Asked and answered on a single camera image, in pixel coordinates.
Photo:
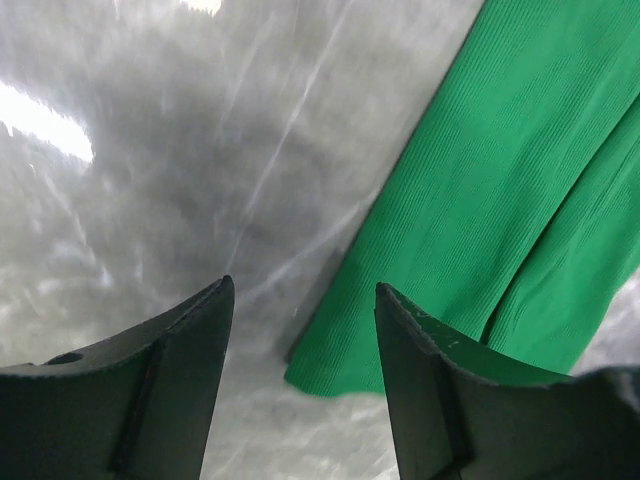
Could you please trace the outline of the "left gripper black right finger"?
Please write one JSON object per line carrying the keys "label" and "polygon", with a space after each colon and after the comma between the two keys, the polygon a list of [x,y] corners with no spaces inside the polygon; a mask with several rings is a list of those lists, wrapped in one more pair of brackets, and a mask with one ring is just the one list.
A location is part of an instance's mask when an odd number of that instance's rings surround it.
{"label": "left gripper black right finger", "polygon": [[375,321],[404,479],[635,479],[639,370],[577,377],[495,352],[376,288]]}

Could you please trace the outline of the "green tank top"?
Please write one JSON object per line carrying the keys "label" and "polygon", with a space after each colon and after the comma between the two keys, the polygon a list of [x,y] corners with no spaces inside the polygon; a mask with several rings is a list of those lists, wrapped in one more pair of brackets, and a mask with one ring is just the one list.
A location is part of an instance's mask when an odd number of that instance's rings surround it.
{"label": "green tank top", "polygon": [[639,266],[639,5],[488,1],[285,380],[384,389],[375,287],[567,373]]}

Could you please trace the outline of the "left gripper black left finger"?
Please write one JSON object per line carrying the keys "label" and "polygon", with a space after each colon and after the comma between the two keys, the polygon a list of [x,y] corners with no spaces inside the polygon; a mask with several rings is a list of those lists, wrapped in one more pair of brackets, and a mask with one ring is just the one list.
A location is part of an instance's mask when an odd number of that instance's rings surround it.
{"label": "left gripper black left finger", "polygon": [[196,479],[228,346],[224,277],[119,334],[1,371],[5,479]]}

